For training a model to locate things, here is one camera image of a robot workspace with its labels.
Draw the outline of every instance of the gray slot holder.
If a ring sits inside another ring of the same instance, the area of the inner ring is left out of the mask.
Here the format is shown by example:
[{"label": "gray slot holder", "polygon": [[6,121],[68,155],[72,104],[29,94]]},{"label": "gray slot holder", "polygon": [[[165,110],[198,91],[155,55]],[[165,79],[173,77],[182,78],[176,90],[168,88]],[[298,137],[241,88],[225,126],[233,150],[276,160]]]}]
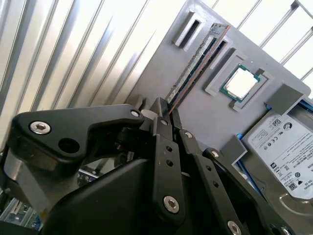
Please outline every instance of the gray slot holder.
[{"label": "gray slot holder", "polygon": [[249,94],[244,98],[242,102],[231,102],[230,107],[239,112],[242,108],[246,107],[248,104],[253,103],[263,91],[267,89],[270,85],[273,77],[263,69],[258,69],[256,75],[260,78],[260,81],[255,85],[255,87],[249,92]]},{"label": "gray slot holder", "polygon": [[221,148],[221,153],[227,161],[234,165],[244,154],[247,153],[247,149],[236,136],[232,136]]},{"label": "gray slot holder", "polygon": [[[220,91],[220,87],[229,77],[229,75],[236,69],[238,64],[242,64],[246,60],[246,56],[240,53],[235,48],[231,48],[227,55],[225,55],[226,60],[224,65],[218,70],[218,72],[213,72],[214,77],[209,85],[205,88],[205,91],[212,96],[216,96]],[[253,103],[263,91],[270,85],[274,80],[273,77],[263,69],[258,69],[256,75],[259,76],[260,81],[252,88],[248,95],[243,99],[242,102],[232,100],[229,106],[237,112],[240,112],[248,104]]]},{"label": "gray slot holder", "polygon": [[283,84],[278,90],[268,99],[266,104],[280,114],[287,114],[299,101],[304,94],[298,90]]},{"label": "gray slot holder", "polygon": [[205,91],[212,96],[217,95],[217,93],[220,91],[220,87],[222,86],[222,84],[225,82],[231,72],[234,71],[238,64],[241,64],[244,60],[246,60],[246,56],[240,53],[235,48],[231,48],[227,55],[225,55],[225,57],[225,60],[227,60],[226,63],[223,64],[223,66],[219,69],[216,75],[215,73],[212,74],[214,78],[205,88]]},{"label": "gray slot holder", "polygon": [[[194,29],[194,32],[190,32],[191,35],[188,35],[189,31],[192,30],[192,25],[195,22],[198,22],[197,28]],[[182,48],[184,51],[187,51],[189,49],[190,45],[192,44],[192,42],[194,41],[194,39],[196,38],[196,36],[201,31],[201,29],[202,29],[202,27],[204,25],[204,22],[205,22],[204,19],[202,19],[197,13],[192,12],[190,10],[186,20],[184,21],[184,23],[181,26],[181,28],[179,29],[178,33],[174,37],[173,43],[176,46]],[[181,45],[181,43],[183,42],[185,37],[188,37],[188,36],[190,36],[190,38],[188,39],[186,44],[185,45]]]}]

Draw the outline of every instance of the screw hole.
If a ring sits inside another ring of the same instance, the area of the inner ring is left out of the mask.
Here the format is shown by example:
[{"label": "screw hole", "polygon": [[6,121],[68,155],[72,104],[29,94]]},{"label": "screw hole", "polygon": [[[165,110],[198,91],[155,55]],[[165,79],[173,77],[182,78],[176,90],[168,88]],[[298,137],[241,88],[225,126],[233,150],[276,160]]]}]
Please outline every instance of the screw hole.
[{"label": "screw hole", "polygon": [[64,138],[59,141],[59,148],[66,153],[76,153],[79,150],[79,143],[70,138]]},{"label": "screw hole", "polygon": [[214,185],[216,188],[218,188],[218,187],[219,187],[219,184],[218,184],[218,183],[216,183],[215,181],[213,181],[213,185]]},{"label": "screw hole", "polygon": [[174,165],[174,163],[171,160],[166,160],[166,164],[168,164],[168,166],[170,167]]},{"label": "screw hole", "polygon": [[173,149],[170,146],[166,146],[167,151],[172,152]]},{"label": "screw hole", "polygon": [[278,230],[278,228],[276,228],[274,225],[271,224],[269,227],[270,227],[270,229],[272,230],[273,234],[275,234],[275,235],[281,235],[281,233],[280,233],[280,231]]},{"label": "screw hole", "polygon": [[231,228],[237,233],[238,232],[238,229],[235,225],[232,225]]}]

